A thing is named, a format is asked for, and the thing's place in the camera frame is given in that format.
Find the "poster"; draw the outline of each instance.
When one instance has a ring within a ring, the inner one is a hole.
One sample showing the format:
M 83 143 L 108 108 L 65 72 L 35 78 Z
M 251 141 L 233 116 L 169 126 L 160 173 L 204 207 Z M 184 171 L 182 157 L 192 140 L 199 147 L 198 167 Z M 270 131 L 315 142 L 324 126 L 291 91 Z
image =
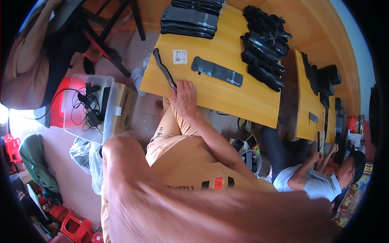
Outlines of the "poster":
M 334 221 L 338 223 L 339 226 L 344 228 L 353 216 L 359 202 L 363 198 L 369 180 L 370 175 L 363 174 L 361 179 L 349 189 L 349 192 L 339 206 L 338 213 L 334 217 Z

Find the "black cable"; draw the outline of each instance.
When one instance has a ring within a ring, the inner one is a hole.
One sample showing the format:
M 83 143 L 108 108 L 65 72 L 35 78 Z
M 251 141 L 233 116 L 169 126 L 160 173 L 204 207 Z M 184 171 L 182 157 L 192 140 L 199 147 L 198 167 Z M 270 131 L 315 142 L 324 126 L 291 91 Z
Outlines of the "black cable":
M 88 121 L 88 119 L 87 119 L 87 113 L 88 113 L 88 112 L 90 112 L 90 111 L 92 111 L 92 110 L 95 110 L 97 107 L 98 107 L 98 110 L 100 110 L 100 104 L 99 104 L 98 99 L 96 98 L 96 96 L 94 96 L 94 95 L 92 95 L 92 94 L 90 94 L 90 95 L 88 96 L 88 97 L 91 97 L 91 98 L 93 99 L 94 103 L 95 103 L 95 106 L 94 106 L 93 108 L 90 107 L 90 106 L 89 106 L 89 108 L 86 108 L 86 107 L 85 107 L 85 103 L 81 102 L 78 98 L 77 98 L 76 101 L 74 101 L 74 97 L 75 97 L 76 94 L 81 94 L 81 95 L 83 95 L 83 96 L 86 95 L 85 92 L 80 91 L 81 89 L 84 89 L 84 88 L 87 89 L 88 87 L 82 87 L 82 88 L 80 88 L 79 90 L 70 89 L 70 88 L 61 89 L 61 90 L 54 96 L 53 100 L 52 100 L 51 103 L 50 103 L 49 108 L 47 109 L 46 113 L 45 113 L 43 116 L 41 116 L 41 117 L 39 117 L 39 118 L 29 118 L 29 117 L 23 117 L 23 116 L 21 116 L 21 117 L 27 118 L 27 119 L 31 119 L 31 120 L 39 120 L 39 119 L 42 119 L 42 118 L 45 117 L 45 115 L 51 110 L 51 106 L 53 105 L 54 100 L 57 98 L 57 96 L 58 96 L 61 92 L 65 91 L 65 90 L 73 90 L 73 91 L 75 91 L 75 93 L 74 93 L 73 98 L 72 98 L 72 106 L 73 106 L 73 108 L 72 108 L 72 111 L 71 111 L 71 113 L 70 113 L 70 119 L 71 119 L 71 121 L 72 121 L 75 125 L 77 125 L 77 126 L 81 125 L 81 124 L 85 121 L 84 125 L 82 126 L 82 131 L 87 131 L 87 130 L 89 130 L 89 129 L 93 129 L 93 130 L 97 129 L 97 130 L 100 132 L 100 134 L 103 135 L 103 133 L 100 131 L 100 129 L 99 129 L 98 127 L 93 128 L 93 127 L 89 124 L 89 121 Z M 80 123 L 77 124 L 77 123 L 74 122 L 74 120 L 73 120 L 73 111 L 74 111 L 74 109 L 79 108 L 80 105 L 83 105 L 83 112 L 84 112 L 84 114 L 85 114 L 85 117 L 84 117 L 84 119 L 83 119 Z
M 58 96 L 61 92 L 65 91 L 65 90 L 74 90 L 74 91 L 76 91 L 76 92 L 79 92 L 78 90 L 75 90 L 75 89 L 61 89 L 61 90 L 54 96 L 54 99 L 51 101 L 51 104 L 50 104 L 49 108 L 47 109 L 46 113 L 45 113 L 43 116 L 41 116 L 40 118 L 28 118 L 28 117 L 24 117 L 24 116 L 21 116 L 21 117 L 27 118 L 27 119 L 30 119 L 30 120 L 39 120 L 39 119 L 42 119 L 43 117 L 45 117 L 45 115 L 46 115 L 46 114 L 49 112 L 49 110 L 51 109 L 51 106 L 53 105 L 54 100 L 57 98 L 57 96 Z

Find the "cardboard box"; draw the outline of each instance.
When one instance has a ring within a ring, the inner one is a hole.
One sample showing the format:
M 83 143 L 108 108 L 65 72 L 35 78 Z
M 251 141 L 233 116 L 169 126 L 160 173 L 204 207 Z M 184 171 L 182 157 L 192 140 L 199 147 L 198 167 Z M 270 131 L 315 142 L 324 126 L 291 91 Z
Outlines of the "cardboard box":
M 114 120 L 114 134 L 128 131 L 131 127 L 132 117 L 134 115 L 135 104 L 138 93 L 125 84 L 116 83 L 119 88 L 119 98 L 117 100 L 117 113 Z

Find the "plastic storage box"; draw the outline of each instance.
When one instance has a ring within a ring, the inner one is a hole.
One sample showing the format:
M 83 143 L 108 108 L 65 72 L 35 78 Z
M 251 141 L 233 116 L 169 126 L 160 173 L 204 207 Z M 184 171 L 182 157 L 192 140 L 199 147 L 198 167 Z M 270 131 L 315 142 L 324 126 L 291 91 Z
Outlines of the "plastic storage box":
M 102 106 L 103 90 L 106 87 L 110 87 L 104 122 L 97 129 L 89 128 L 88 124 L 86 124 L 86 110 L 84 106 L 76 106 L 80 101 L 75 90 L 84 94 L 86 83 L 90 83 L 91 86 L 99 85 L 101 87 L 99 91 L 93 94 L 99 101 L 99 105 L 96 106 L 96 109 L 99 109 L 99 111 L 101 111 Z M 70 80 L 69 89 L 75 90 L 67 91 L 63 129 L 74 136 L 103 145 L 113 135 L 114 130 L 114 119 L 117 111 L 116 103 L 119 98 L 119 88 L 115 84 L 114 78 L 111 76 L 74 74 Z

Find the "white label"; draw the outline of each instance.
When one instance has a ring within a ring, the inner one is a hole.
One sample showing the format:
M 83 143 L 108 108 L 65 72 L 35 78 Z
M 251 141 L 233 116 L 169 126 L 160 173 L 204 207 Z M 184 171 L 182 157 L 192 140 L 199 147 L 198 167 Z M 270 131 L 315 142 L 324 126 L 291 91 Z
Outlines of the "white label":
M 173 64 L 187 64 L 186 50 L 173 50 Z

